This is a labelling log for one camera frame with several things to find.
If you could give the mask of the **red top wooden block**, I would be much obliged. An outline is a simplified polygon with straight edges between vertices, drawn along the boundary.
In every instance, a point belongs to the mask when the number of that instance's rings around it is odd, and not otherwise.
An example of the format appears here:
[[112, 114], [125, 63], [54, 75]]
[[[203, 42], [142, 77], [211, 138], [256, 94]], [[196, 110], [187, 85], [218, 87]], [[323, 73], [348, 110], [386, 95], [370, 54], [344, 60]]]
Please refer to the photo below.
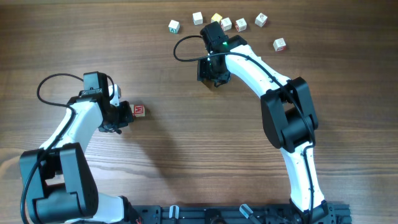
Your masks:
[[139, 117], [145, 117], [146, 116], [146, 109], [144, 105], [130, 105], [132, 114], [139, 118]]

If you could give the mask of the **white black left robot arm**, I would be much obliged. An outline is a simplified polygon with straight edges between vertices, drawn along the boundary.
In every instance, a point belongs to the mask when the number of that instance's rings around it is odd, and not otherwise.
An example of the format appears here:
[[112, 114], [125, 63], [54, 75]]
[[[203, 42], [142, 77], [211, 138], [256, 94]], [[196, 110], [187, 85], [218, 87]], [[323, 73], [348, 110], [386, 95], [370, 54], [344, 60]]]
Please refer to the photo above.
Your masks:
[[96, 130], [121, 134], [133, 121], [127, 101], [105, 73], [85, 73], [83, 89], [63, 105], [66, 114], [38, 149], [19, 159], [23, 223], [141, 223], [126, 197], [101, 194], [85, 150]]

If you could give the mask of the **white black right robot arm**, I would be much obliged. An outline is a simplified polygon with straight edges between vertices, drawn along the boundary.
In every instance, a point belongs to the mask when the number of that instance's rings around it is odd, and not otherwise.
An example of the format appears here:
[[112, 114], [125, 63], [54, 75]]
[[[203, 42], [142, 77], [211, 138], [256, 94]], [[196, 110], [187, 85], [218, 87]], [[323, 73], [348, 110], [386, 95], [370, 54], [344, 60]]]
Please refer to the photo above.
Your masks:
[[241, 36], [228, 37], [217, 22], [202, 28], [200, 37], [208, 56], [198, 62], [198, 80], [218, 87], [236, 75], [259, 97], [265, 135], [280, 149], [286, 164], [290, 199], [298, 211], [312, 213], [325, 198], [313, 160], [318, 118], [307, 82], [281, 75]]

